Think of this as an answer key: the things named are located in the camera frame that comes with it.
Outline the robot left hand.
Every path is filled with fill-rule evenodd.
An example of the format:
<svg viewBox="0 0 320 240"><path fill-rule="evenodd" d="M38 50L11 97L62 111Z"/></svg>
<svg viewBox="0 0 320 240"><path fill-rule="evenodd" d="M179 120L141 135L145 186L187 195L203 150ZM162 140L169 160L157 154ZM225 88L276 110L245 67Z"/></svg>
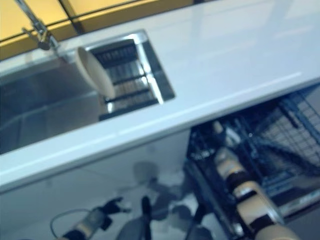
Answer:
<svg viewBox="0 0 320 240"><path fill-rule="evenodd" d="M130 213L131 209L129 207L125 207L122 204L123 197L116 197L108 201L101 207L101 211L106 215L113 215L118 213Z"/></svg>

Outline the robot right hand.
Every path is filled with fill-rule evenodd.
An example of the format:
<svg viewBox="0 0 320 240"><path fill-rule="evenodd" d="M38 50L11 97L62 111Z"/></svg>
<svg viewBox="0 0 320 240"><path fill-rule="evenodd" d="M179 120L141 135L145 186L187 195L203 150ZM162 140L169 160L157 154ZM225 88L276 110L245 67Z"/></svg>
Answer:
<svg viewBox="0 0 320 240"><path fill-rule="evenodd" d="M213 132L213 137L214 137L214 139L216 141L216 144L219 145L222 148L226 148L227 147L226 130L218 120L215 120L212 123L212 132Z"/></svg>

